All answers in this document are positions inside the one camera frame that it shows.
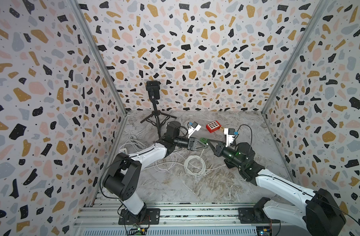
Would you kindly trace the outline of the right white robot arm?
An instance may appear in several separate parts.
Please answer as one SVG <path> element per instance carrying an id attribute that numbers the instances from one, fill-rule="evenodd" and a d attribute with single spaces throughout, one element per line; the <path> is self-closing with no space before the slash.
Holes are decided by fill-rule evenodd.
<path id="1" fill-rule="evenodd" d="M 228 147 L 224 142 L 208 140 L 207 145 L 215 156 L 224 158 L 227 168 L 237 168 L 245 181 L 289 202 L 281 204 L 262 198 L 256 204 L 259 214 L 303 228 L 313 236 L 340 234 L 346 218 L 330 192 L 309 189 L 274 174 L 254 160 L 255 152 L 248 143 Z"/>

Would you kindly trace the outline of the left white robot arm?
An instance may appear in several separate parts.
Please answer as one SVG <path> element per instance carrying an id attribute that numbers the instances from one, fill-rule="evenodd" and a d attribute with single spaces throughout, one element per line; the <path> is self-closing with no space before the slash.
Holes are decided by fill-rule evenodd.
<path id="1" fill-rule="evenodd" d="M 106 188 L 120 200 L 128 212 L 135 217 L 143 217 L 146 204 L 136 193 L 141 170 L 164 159 L 174 152 L 176 147 L 195 151 L 206 149 L 207 145 L 191 135 L 199 131 L 201 125 L 196 122 L 187 127 L 187 135 L 181 136 L 183 128 L 180 122 L 172 121 L 166 126 L 166 132 L 152 146 L 133 154 L 117 154 L 113 162 L 101 175 L 100 190 Z"/>

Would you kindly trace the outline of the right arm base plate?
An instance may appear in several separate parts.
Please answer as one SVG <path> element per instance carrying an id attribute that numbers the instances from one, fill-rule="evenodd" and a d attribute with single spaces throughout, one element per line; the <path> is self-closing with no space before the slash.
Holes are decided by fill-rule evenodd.
<path id="1" fill-rule="evenodd" d="M 253 207 L 240 207 L 238 208 L 238 217 L 241 224 L 270 224 L 280 223 L 279 220 L 269 219 L 262 209 Z"/>

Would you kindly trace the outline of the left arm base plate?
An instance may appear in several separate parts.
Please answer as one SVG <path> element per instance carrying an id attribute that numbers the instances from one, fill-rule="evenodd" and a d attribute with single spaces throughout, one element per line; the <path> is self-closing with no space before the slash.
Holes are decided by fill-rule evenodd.
<path id="1" fill-rule="evenodd" d="M 118 221 L 119 225 L 158 225 L 160 220 L 159 208 L 146 208 L 137 215 L 134 215 L 127 209 L 123 209 L 120 213 Z"/>

